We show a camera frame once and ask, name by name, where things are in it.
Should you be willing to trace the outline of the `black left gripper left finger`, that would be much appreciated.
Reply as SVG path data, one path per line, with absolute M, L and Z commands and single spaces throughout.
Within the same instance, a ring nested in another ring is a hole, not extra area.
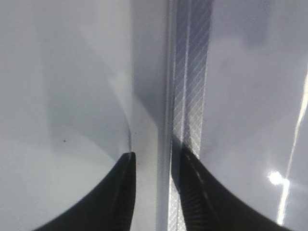
M 129 231 L 136 199 L 136 154 L 124 153 L 102 181 L 39 231 Z

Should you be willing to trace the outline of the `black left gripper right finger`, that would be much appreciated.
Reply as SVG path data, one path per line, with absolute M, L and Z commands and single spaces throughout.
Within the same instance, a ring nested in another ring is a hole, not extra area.
M 180 153 L 180 202 L 189 231 L 285 231 L 228 191 L 192 153 Z

